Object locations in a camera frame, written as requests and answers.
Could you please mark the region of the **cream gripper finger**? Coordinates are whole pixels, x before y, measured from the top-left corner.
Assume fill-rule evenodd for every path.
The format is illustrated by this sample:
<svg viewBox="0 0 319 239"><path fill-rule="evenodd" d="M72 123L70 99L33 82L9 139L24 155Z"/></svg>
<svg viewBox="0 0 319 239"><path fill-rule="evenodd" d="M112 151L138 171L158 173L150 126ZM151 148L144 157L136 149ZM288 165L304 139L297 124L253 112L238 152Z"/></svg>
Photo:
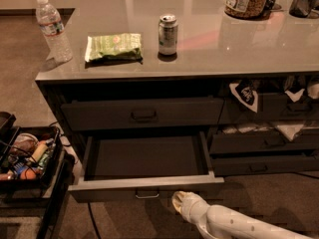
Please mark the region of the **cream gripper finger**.
<svg viewBox="0 0 319 239"><path fill-rule="evenodd" d="M188 202L174 202L172 205L180 215L184 217L189 215L190 204Z"/></svg>
<svg viewBox="0 0 319 239"><path fill-rule="evenodd" d="M195 194L193 192L177 191L172 196L173 205L184 205L195 200Z"/></svg>

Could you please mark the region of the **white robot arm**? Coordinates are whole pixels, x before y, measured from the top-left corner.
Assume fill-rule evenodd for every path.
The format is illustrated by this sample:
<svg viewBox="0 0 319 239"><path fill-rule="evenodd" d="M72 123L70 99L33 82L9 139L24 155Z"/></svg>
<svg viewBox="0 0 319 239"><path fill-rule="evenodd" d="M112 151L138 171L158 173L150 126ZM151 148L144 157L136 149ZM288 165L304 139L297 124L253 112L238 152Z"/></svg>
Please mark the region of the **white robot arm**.
<svg viewBox="0 0 319 239"><path fill-rule="evenodd" d="M196 226L203 239L312 239L228 207L210 205L193 192L177 191L171 202L184 220Z"/></svg>

